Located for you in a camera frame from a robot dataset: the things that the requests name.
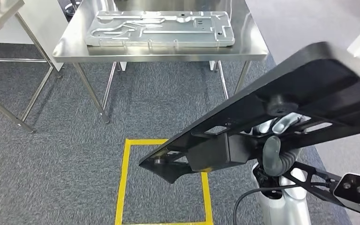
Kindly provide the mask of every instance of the yellow tape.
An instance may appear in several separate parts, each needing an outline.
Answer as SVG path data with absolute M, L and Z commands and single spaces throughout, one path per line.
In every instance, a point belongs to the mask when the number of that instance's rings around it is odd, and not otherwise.
M 126 225 L 207 225 L 206 222 L 188 222 L 188 223 L 166 223 L 166 224 L 126 224 Z
M 123 148 L 122 171 L 120 175 L 120 183 L 118 189 L 117 211 L 115 214 L 115 225 L 122 225 L 123 203 L 125 202 L 126 179 L 128 176 L 130 141 L 125 140 Z
M 210 203 L 210 190 L 208 174 L 206 172 L 201 173 L 202 178 L 202 191 L 203 191 L 203 203 L 205 205 L 205 220 L 206 225 L 213 224 L 212 205 Z
M 123 206 L 125 202 L 125 190 L 126 190 L 126 181 L 128 176 L 128 167 L 129 167 L 129 155 L 130 148 L 132 145 L 161 145 L 165 143 L 167 139 L 126 139 L 125 146 L 123 148 L 123 160 L 122 160 L 122 169 L 120 176 L 120 183 L 118 189 L 118 200 L 117 200 L 117 209 L 115 213 L 115 225 L 122 225 L 122 215 L 123 215 Z M 205 206 L 205 220 L 203 222 L 185 222 L 185 223 L 157 223 L 157 224 L 131 224 L 131 225 L 213 225 L 213 215 L 212 215 L 212 205 L 210 202 L 210 191 L 209 191 L 209 181 L 208 174 L 203 172 L 201 173 L 202 180 L 202 191 L 203 191 L 203 202 Z
M 161 145 L 168 139 L 126 139 L 130 145 Z

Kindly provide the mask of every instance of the floor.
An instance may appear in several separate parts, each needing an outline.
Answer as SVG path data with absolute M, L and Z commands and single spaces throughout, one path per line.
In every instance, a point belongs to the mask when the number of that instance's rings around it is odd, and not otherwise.
M 314 42 L 347 49 L 360 34 L 360 0 L 245 2 L 277 64 Z
M 38 57 L 31 45 L 0 44 L 0 57 Z M 245 85 L 274 66 L 254 62 Z M 83 64 L 102 98 L 111 64 Z M 233 93 L 241 62 L 223 62 Z M 21 114 L 47 70 L 44 64 L 0 63 L 0 102 Z M 109 224 L 115 221 L 125 139 L 169 138 L 224 99 L 208 62 L 129 63 L 115 74 L 108 101 L 111 123 L 99 117 L 74 68 L 52 76 L 27 122 L 27 134 L 0 113 L 0 225 Z M 196 222 L 205 218 L 201 177 L 169 185 L 136 162 L 155 146 L 131 148 L 124 224 Z M 314 147 L 299 161 L 324 168 Z M 254 162 L 209 173 L 213 221 L 231 224 L 235 200 L 253 188 Z M 351 224 L 345 210 L 307 196 L 312 224 Z M 240 224 L 262 224 L 254 196 L 244 200 Z

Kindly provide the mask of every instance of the machined metal part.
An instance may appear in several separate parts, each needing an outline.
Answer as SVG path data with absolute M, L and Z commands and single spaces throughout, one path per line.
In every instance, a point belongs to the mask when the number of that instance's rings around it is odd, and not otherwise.
M 85 42 L 108 47 L 226 47 L 235 38 L 223 11 L 100 11 Z
M 236 42 L 222 48 L 91 47 L 85 42 L 99 11 L 227 11 Z M 244 0 L 83 0 L 52 55 L 57 62 L 264 60 L 269 51 Z

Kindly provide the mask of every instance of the black metal plate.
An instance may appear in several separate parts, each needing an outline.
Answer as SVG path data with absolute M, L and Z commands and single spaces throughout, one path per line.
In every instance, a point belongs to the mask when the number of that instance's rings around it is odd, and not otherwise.
M 321 42 L 298 51 L 198 119 L 182 133 L 175 135 L 141 159 L 140 166 L 155 173 L 154 168 L 164 170 L 165 165 L 174 165 L 176 159 L 187 156 L 191 148 L 215 139 L 223 133 L 229 137 L 241 135 L 245 142 L 248 142 L 247 146 L 252 146 L 245 149 L 248 151 L 249 159 L 259 156 L 266 139 L 273 134 L 253 136 L 240 132 L 275 118 L 272 113 L 268 113 L 268 109 L 271 99 L 277 95 L 291 102 L 291 107 L 285 105 L 284 110 L 311 117 L 310 120 L 293 126 L 278 136 L 282 143 L 281 151 L 360 134 L 360 59 L 345 50 Z M 293 105 L 298 105 L 298 108 L 293 109 Z M 332 125 L 303 133 L 306 128 L 324 122 Z M 206 133 L 215 126 L 223 126 L 226 129 L 219 134 Z M 198 158 L 203 160 L 203 154 L 206 153 L 201 153 Z M 191 171 L 199 170 L 182 163 L 178 167 L 176 178 Z M 169 173 L 160 175 L 171 183 L 176 179 L 170 178 Z

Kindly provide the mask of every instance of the black cable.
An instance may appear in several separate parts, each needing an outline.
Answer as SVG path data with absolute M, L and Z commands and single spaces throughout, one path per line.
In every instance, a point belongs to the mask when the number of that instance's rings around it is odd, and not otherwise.
M 328 187 L 328 184 L 326 183 L 321 183 L 321 182 L 312 182 L 311 183 L 312 186 L 324 186 L 324 187 Z M 297 188 L 300 187 L 300 185 L 298 184 L 293 184 L 293 185 L 286 185 L 286 186 L 280 186 L 280 187 L 261 187 L 261 188 L 257 188 L 257 189 L 253 189 L 250 190 L 248 192 L 243 193 L 238 200 L 235 202 L 234 205 L 234 210 L 232 211 L 232 223 L 234 225 L 237 225 L 237 211 L 238 211 L 238 206 L 240 205 L 241 201 L 248 195 L 251 195 L 253 193 L 256 192 L 260 192 L 260 191 L 279 191 L 279 190 L 283 190 L 283 189 L 287 189 L 287 188 Z

